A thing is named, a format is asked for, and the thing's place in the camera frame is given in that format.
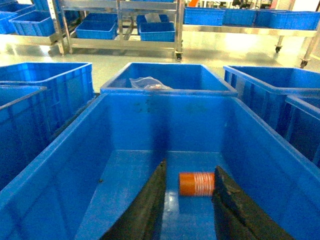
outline blue plastic crate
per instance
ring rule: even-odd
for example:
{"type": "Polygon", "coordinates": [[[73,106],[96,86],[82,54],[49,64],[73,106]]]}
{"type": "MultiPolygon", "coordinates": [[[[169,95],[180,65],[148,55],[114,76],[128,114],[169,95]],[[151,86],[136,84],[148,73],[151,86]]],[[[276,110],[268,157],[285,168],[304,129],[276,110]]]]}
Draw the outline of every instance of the blue plastic crate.
{"type": "Polygon", "coordinates": [[[118,22],[118,15],[114,13],[90,13],[83,21],[107,22],[113,24],[118,22]]]}
{"type": "MultiPolygon", "coordinates": [[[[159,17],[160,17],[160,20],[162,23],[169,23],[170,22],[169,17],[166,14],[159,14],[159,17]]],[[[147,20],[146,20],[145,15],[136,16],[136,28],[138,29],[138,35],[140,35],[140,32],[139,32],[140,24],[144,24],[146,22],[147,22],[147,20]]]]}
{"type": "Polygon", "coordinates": [[[175,25],[173,22],[141,23],[138,31],[141,41],[174,42],[175,25]]]}
{"type": "Polygon", "coordinates": [[[320,73],[287,67],[223,68],[224,80],[238,91],[238,97],[278,132],[287,95],[320,94],[320,73]]]}
{"type": "Polygon", "coordinates": [[[285,13],[287,10],[269,10],[269,9],[259,9],[256,10],[254,25],[257,27],[270,27],[270,21],[272,13],[285,13]]]}
{"type": "Polygon", "coordinates": [[[224,25],[251,26],[254,23],[255,17],[255,10],[226,8],[222,23],[224,25]]]}
{"type": "Polygon", "coordinates": [[[25,62],[3,66],[0,67],[0,85],[47,87],[52,136],[94,98],[91,63],[25,62]]]}
{"type": "Polygon", "coordinates": [[[46,90],[0,85],[0,191],[49,145],[46,90]]]}
{"type": "MultiPolygon", "coordinates": [[[[63,27],[61,14],[59,18],[61,27],[63,27]]],[[[50,12],[47,11],[32,11],[10,19],[9,22],[13,24],[19,35],[49,37],[56,32],[50,12]]]]}
{"type": "Polygon", "coordinates": [[[259,11],[255,25],[272,29],[315,30],[320,12],[310,11],[259,11]]]}
{"type": "Polygon", "coordinates": [[[34,10],[36,10],[36,6],[30,4],[10,3],[0,6],[0,12],[16,13],[18,15],[23,15],[34,10]]]}
{"type": "Polygon", "coordinates": [[[113,40],[117,36],[118,24],[103,21],[84,21],[75,28],[79,39],[113,40]]]}
{"type": "Polygon", "coordinates": [[[17,15],[14,12],[0,12],[0,34],[12,34],[16,31],[9,20],[17,15]]]}
{"type": "Polygon", "coordinates": [[[281,134],[320,168],[320,95],[288,96],[285,101],[281,134]]]}
{"type": "Polygon", "coordinates": [[[184,24],[222,26],[225,10],[206,7],[186,7],[184,24]]]}
{"type": "Polygon", "coordinates": [[[132,88],[130,79],[140,77],[153,77],[172,88],[172,90],[158,91],[161,94],[237,96],[237,91],[234,88],[204,65],[145,62],[128,63],[101,87],[101,93],[111,91],[149,93],[149,90],[132,88]]]}
{"type": "Polygon", "coordinates": [[[178,184],[216,166],[295,239],[319,232],[319,169],[240,100],[110,93],[0,192],[1,236],[100,239],[163,159],[161,239],[216,239],[211,199],[179,196],[178,184]]]}

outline white floor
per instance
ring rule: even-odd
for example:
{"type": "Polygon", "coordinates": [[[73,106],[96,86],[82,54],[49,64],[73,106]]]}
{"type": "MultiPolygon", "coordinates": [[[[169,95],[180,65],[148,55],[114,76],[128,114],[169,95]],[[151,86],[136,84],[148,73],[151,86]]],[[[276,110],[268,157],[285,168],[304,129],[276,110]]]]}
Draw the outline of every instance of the white floor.
{"type": "MultiPolygon", "coordinates": [[[[232,34],[184,32],[181,63],[204,64],[221,77],[225,65],[251,65],[299,67],[309,39],[286,37],[279,54],[275,52],[278,37],[232,34]]],[[[175,63],[171,52],[76,49],[74,54],[61,56],[58,47],[5,45],[0,43],[0,66],[21,62],[91,62],[93,86],[96,92],[117,71],[130,62],[175,63]]],[[[305,68],[319,71],[319,60],[305,68]]]]}

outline orange tube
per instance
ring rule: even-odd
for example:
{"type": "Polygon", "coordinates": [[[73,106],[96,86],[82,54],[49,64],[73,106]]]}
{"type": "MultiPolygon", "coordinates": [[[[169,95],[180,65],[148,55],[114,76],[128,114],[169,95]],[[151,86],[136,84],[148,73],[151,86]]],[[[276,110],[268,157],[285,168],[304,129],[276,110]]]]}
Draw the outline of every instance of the orange tube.
{"type": "Polygon", "coordinates": [[[180,172],[181,196],[212,196],[215,188],[214,172],[180,172]]]}

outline clear plastic bag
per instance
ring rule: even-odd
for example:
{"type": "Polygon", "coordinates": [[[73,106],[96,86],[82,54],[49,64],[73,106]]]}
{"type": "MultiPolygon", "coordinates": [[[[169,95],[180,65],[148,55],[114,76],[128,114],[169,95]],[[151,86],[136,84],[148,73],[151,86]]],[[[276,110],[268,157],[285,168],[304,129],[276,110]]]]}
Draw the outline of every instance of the clear plastic bag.
{"type": "Polygon", "coordinates": [[[161,23],[161,19],[158,13],[148,13],[144,15],[147,23],[161,23]]]}
{"type": "Polygon", "coordinates": [[[139,77],[137,79],[129,78],[133,89],[146,89],[146,90],[172,90],[171,87],[164,85],[159,80],[147,76],[139,77]]]}

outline metal table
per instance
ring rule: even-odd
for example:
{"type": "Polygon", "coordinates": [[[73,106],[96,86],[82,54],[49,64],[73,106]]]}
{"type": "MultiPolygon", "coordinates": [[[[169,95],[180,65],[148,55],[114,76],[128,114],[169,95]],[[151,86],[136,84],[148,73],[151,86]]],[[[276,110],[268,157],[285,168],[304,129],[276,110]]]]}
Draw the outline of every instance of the metal table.
{"type": "Polygon", "coordinates": [[[64,11],[89,11],[91,13],[117,13],[119,36],[115,40],[81,39],[76,37],[74,31],[66,31],[70,53],[74,48],[119,49],[119,50],[149,50],[173,51],[176,59],[182,59],[182,24],[184,13],[184,0],[177,2],[142,2],[120,0],[61,0],[60,6],[64,26],[68,29],[64,11]],[[165,41],[133,41],[134,18],[146,13],[167,13],[175,15],[175,42],[165,41]],[[124,25],[124,18],[129,25],[124,25]]]}

